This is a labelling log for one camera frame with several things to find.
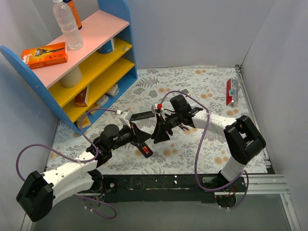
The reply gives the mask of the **blue white box on shelf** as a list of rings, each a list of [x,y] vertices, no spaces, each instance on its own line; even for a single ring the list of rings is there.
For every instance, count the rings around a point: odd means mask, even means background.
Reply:
[[[109,54],[115,50],[115,38],[110,39],[104,45],[102,45],[97,52],[101,54]]]

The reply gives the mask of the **floral table mat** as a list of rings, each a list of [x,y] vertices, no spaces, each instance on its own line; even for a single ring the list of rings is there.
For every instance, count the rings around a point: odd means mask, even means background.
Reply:
[[[154,103],[163,103],[171,109],[170,98],[176,90],[187,89],[193,98],[206,106],[210,113],[239,118],[249,115],[245,96],[239,92],[236,107],[226,105],[226,83],[236,78],[234,68],[175,68],[139,69],[137,81],[112,105],[112,109],[130,110],[133,113],[149,111]],[[105,112],[79,136],[63,123],[59,123],[46,169],[65,163],[65,156],[75,158],[88,146],[89,140],[99,136],[108,124],[120,125],[118,117]],[[145,158],[134,146],[127,144],[112,153],[112,158],[100,167],[103,174],[215,174],[231,157],[224,137],[202,129],[183,131],[173,129],[170,140],[154,144],[147,141],[153,155]]]

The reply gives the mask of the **slim black remote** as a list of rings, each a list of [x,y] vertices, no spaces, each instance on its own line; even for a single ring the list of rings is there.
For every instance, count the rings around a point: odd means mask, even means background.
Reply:
[[[137,120],[147,119],[151,117],[155,117],[155,114],[152,111],[146,111],[146,112],[133,114],[129,120],[137,121]]]

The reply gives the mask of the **clear plastic water bottle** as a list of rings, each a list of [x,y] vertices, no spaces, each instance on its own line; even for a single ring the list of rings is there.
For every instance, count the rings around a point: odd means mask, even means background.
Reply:
[[[53,14],[69,49],[81,49],[84,45],[84,41],[76,24],[71,8],[62,0],[54,0],[53,3]]]

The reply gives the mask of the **yellow orange packet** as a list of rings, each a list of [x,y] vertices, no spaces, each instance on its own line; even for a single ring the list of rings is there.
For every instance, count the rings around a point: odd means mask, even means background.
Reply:
[[[78,129],[84,129],[91,126],[91,121],[89,119],[88,115],[85,115],[84,117],[80,117],[76,122],[76,126]]]

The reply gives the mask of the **cream cylinder container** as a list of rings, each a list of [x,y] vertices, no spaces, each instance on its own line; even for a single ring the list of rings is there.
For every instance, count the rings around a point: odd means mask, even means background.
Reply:
[[[59,81],[60,84],[65,88],[73,88],[77,86],[83,78],[79,66],[73,68],[69,73],[63,76]]]

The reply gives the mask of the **aluminium frame rail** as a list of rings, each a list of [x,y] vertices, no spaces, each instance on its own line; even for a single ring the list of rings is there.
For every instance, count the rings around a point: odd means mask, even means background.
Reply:
[[[218,192],[193,175],[114,175],[70,197],[24,231],[299,231],[282,175],[251,174]]]

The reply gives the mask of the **black TV remote with buttons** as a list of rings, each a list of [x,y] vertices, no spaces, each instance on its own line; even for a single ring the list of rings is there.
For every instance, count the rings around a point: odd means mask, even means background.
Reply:
[[[145,158],[149,158],[153,155],[153,151],[145,142],[139,143],[137,148]]]

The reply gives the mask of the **red toothpaste box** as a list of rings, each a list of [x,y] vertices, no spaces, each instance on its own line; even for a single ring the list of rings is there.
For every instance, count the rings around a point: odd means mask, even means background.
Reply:
[[[238,104],[239,83],[235,78],[230,78],[226,84],[226,105],[236,107]]]

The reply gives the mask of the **orange razor box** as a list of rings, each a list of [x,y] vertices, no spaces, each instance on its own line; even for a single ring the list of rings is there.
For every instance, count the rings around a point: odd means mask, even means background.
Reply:
[[[23,50],[21,60],[32,70],[67,63],[67,45],[65,42],[60,42]]]

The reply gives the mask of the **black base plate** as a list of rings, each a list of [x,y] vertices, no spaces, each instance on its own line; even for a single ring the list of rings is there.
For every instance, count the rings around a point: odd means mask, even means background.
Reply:
[[[224,208],[235,206],[236,186],[215,194],[203,191],[194,175],[110,175],[95,190],[80,195],[108,204],[120,202],[200,202]]]

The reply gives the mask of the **orange red box on shelf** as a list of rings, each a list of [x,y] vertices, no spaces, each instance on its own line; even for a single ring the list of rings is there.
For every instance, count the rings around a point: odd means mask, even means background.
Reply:
[[[76,107],[87,107],[89,103],[90,85],[86,86],[74,99]]]

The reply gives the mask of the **orange bottle on shelf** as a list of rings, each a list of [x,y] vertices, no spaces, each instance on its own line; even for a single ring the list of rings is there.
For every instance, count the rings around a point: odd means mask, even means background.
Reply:
[[[80,17],[79,17],[79,14],[78,14],[78,11],[77,11],[77,8],[76,8],[74,1],[73,0],[63,0],[63,2],[66,3],[70,7],[72,14],[74,16],[74,19],[76,21],[76,25],[77,25],[78,29],[80,30],[82,28],[82,22],[80,20]]]

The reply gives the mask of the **white air conditioner remote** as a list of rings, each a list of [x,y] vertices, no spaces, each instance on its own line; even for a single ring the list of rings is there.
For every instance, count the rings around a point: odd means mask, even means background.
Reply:
[[[188,94],[188,95],[190,94],[189,91],[188,91],[187,89],[183,89],[183,90],[181,90],[181,92],[182,92],[182,93],[185,93],[185,94]]]

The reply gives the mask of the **white soap pack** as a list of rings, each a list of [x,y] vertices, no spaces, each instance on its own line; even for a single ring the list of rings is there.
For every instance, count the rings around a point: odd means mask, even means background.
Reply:
[[[119,86],[117,84],[114,84],[106,93],[105,95],[114,98],[119,94]]]
[[[107,102],[109,101],[109,97],[107,95],[103,95],[97,102],[96,104],[99,105],[100,107],[103,107]]]

